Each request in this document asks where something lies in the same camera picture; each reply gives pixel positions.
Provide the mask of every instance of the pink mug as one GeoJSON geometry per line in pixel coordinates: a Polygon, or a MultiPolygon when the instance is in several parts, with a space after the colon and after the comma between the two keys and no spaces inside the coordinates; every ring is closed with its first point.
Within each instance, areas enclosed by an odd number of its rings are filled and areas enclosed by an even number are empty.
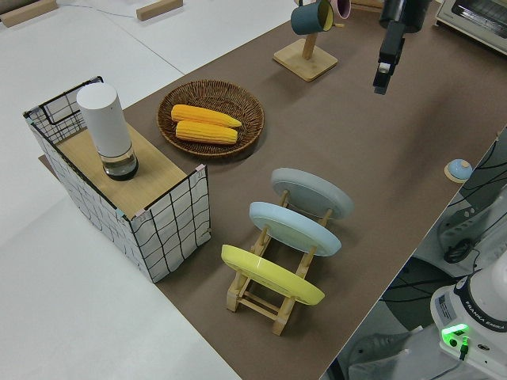
{"type": "Polygon", "coordinates": [[[330,0],[334,14],[340,18],[349,18],[350,16],[350,0],[330,0]]]}

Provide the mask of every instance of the blue mug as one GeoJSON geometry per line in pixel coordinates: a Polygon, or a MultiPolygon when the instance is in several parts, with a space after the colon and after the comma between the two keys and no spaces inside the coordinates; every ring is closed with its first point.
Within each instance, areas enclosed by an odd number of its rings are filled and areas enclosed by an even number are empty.
{"type": "Polygon", "coordinates": [[[299,6],[292,11],[291,26],[295,34],[327,32],[333,26],[333,7],[328,0],[318,0],[299,6]]]}

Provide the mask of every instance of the light blue plate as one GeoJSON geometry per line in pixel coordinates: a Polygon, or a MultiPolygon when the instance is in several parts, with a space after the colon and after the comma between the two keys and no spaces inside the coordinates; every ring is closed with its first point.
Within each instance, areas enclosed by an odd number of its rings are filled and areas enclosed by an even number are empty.
{"type": "Polygon", "coordinates": [[[341,248],[338,238],[325,227],[282,206],[253,202],[250,219],[259,230],[267,226],[269,236],[301,252],[308,253],[315,246],[315,256],[332,256],[341,248]]]}
{"type": "Polygon", "coordinates": [[[341,189],[321,177],[298,169],[273,170],[271,185],[278,195],[288,190],[288,203],[322,218],[331,209],[331,219],[342,219],[354,209],[354,202],[341,189]]]}

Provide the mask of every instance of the green led light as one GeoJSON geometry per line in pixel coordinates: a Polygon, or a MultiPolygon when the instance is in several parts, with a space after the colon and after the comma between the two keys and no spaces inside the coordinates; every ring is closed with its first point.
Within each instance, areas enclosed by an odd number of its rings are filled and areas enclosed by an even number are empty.
{"type": "Polygon", "coordinates": [[[446,327],[445,329],[442,329],[442,339],[447,345],[450,345],[450,340],[453,338],[454,334],[456,333],[463,333],[464,331],[468,330],[468,325],[465,325],[464,323],[460,323],[458,325],[454,325],[451,327],[446,327]]]}

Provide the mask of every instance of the plate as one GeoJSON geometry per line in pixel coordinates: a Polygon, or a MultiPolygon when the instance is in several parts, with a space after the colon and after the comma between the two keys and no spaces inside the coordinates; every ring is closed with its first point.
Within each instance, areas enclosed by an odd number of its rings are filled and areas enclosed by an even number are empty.
{"type": "Polygon", "coordinates": [[[323,218],[331,209],[331,219],[342,219],[354,210],[350,197],[321,177],[298,169],[279,168],[271,174],[276,194],[288,190],[288,203],[302,211],[323,218]]]}
{"type": "Polygon", "coordinates": [[[232,245],[222,245],[222,260],[235,271],[285,297],[305,305],[317,305],[324,293],[295,273],[232,245]]]}
{"type": "Polygon", "coordinates": [[[158,106],[158,129],[177,148],[206,158],[230,157],[244,151],[259,137],[264,127],[264,110],[245,89],[223,81],[205,79],[180,85],[168,93],[158,106]],[[193,105],[226,113],[242,122],[234,145],[191,142],[176,137],[176,122],[171,120],[174,105],[193,105]]]}
{"type": "Polygon", "coordinates": [[[267,226],[269,236],[301,252],[317,247],[315,256],[332,256],[341,248],[338,238],[325,227],[276,204],[251,203],[250,219],[259,230],[267,226]]]}

